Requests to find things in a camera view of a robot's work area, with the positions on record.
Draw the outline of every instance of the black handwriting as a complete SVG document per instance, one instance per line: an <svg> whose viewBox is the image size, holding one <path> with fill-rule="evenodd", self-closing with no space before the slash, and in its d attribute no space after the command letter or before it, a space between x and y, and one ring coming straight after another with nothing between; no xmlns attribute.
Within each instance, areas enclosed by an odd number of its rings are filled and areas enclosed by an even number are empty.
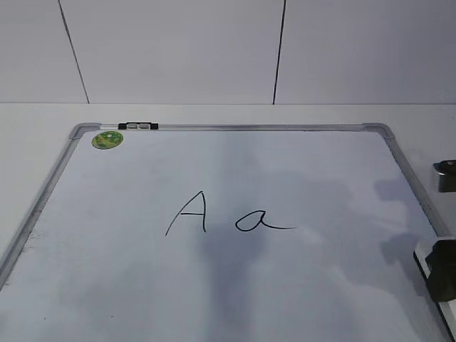
<svg viewBox="0 0 456 342"><path fill-rule="evenodd" d="M259 219L258 219L258 221L255 223L255 225L254 225L253 227L248 228L248 229L243 229L243 228L241 228L241 227L239 226L239 223L240 223L242 220L244 220L244 219L246 219L247 217L250 217L250 216L252 216L252 215L254 215L254 214L257 214L257 213L259 213L259 212L261 212L261 215L259 215ZM252 230L254 230L255 228L257 228L260 224L263 224L265 227L272 228L272 229L295 229L295 227L287 227L287 228L286 228L286 227L275 227L275 226L271 226L270 224L264 223L264 217L265 217L265 216L266 216L266 211L264 211L264 210L255 210L254 212L251 212L251 213L249 213L249 214L247 214L247 215L241 217L240 219L238 219L234 225L235 225L236 228L237 228L238 230L240 230L241 232L251 232Z"/></svg>
<svg viewBox="0 0 456 342"><path fill-rule="evenodd" d="M202 212L183 212L185 207L187 205L189 205L195 198L197 198L200 195L202 197L202 204L203 204L203 208L204 208L203 211ZM179 215L198 215L198 216L202 216L202 230L205 233L206 232L206 197L204 197L204 192L203 191L198 192L187 203L185 203L184 207L182 207L181 210L179 210L179 212L177 212L176 216L174 216L174 219L172 219L172 222L171 222L170 226L168 227L168 230L166 231L165 236L168 235L168 233L170 232L172 224L179 217Z"/></svg>

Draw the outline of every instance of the black object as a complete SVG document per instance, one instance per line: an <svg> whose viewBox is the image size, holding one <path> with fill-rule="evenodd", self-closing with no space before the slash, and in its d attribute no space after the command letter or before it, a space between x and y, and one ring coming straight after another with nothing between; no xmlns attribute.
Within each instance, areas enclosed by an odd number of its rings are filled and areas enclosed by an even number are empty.
<svg viewBox="0 0 456 342"><path fill-rule="evenodd" d="M128 128L132 128L134 130L136 130L136 129L158 130L158 123L119 123L118 124L119 130L127 130Z"/></svg>
<svg viewBox="0 0 456 342"><path fill-rule="evenodd" d="M426 287L433 301L456 299L456 240L440 240L426 257L430 275Z"/></svg>
<svg viewBox="0 0 456 342"><path fill-rule="evenodd" d="M439 191L456 192L456 160L443 160L434 164L439 173Z"/></svg>
<svg viewBox="0 0 456 342"><path fill-rule="evenodd" d="M416 255L415 252L413 252L413 258L415 260L415 263L418 266L418 269L420 270L421 276L423 277L424 280L426 280L427 277L425 274L425 270L423 269L423 266L421 265L420 260L418 259L418 256ZM455 337L453 336L453 332L451 331L451 328L448 325L447 319L446 319L445 315L443 314L442 309L440 308L440 304L438 302L435 302L435 308L437 309L437 311L440 314L440 317L442 318L442 321L445 325L445 328L447 329L448 336L450 337L451 341L456 342Z"/></svg>

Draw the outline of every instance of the green circular sticker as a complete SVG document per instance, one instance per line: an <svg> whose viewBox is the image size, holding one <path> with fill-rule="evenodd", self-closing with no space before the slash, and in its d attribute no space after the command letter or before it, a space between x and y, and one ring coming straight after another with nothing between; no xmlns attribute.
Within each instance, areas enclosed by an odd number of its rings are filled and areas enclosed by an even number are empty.
<svg viewBox="0 0 456 342"><path fill-rule="evenodd" d="M108 150L110 148L119 146L123 141L123 136L119 132L110 130L96 135L92 139L92 145L100 150Z"/></svg>

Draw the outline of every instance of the whiteboard frame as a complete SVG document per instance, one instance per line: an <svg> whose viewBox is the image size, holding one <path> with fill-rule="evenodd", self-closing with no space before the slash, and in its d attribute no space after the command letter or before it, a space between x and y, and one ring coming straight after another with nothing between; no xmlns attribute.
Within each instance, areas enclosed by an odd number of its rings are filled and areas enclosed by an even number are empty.
<svg viewBox="0 0 456 342"><path fill-rule="evenodd" d="M80 138L86 132L97 130L118 130L118 124L101 124L101 123L81 123L72 129L68 136L68 142L64 147L56 164L53 166L51 172L46 178L42 188L40 189L37 197L35 198L30 210L26 214L24 220L19 225L16 233L14 234L11 242L6 248L3 256L0 259L0 291L3 288L9 274L14 268L14 265L22 252L22 249L27 242L30 233L35 226L41 212L43 211L46 203L51 196L51 193L56 186L60 176L65 170L68 161L76 149ZM424 213L426 214L432 228L438 237L450 236L450 230L447 228L442 220L442 217L435 209L429 195L425 188L419 181L417 175L404 156L400 149L395 136L391 129L382 123L364 123L360 125L158 125L158 130L161 131L303 131L303 132L328 132L328 131L341 131L341 132L375 132L378 133L386 142L391 154L397 162L400 170L404 174L407 182L409 183L415 197L420 203ZM439 312L442 314L443 321L447 326L450 336L455 340L456 331L448 326L447 314L441 311L441 305L436 303ZM449 314L448 319L455 320L452 313Z"/></svg>

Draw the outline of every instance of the white wall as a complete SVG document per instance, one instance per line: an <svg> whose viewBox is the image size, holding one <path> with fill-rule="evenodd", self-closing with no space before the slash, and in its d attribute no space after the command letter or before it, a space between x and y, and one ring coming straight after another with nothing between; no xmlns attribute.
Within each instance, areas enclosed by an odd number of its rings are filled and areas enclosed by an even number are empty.
<svg viewBox="0 0 456 342"><path fill-rule="evenodd" d="M1 0L0 102L85 101L57 0Z"/></svg>
<svg viewBox="0 0 456 342"><path fill-rule="evenodd" d="M91 103L272 103L283 0L61 0ZM0 102L84 103L58 0L0 1ZM276 103L456 103L456 0L287 0Z"/></svg>
<svg viewBox="0 0 456 342"><path fill-rule="evenodd" d="M288 0L276 103L456 103L456 1Z"/></svg>
<svg viewBox="0 0 456 342"><path fill-rule="evenodd" d="M281 0L63 0L91 103L271 103Z"/></svg>

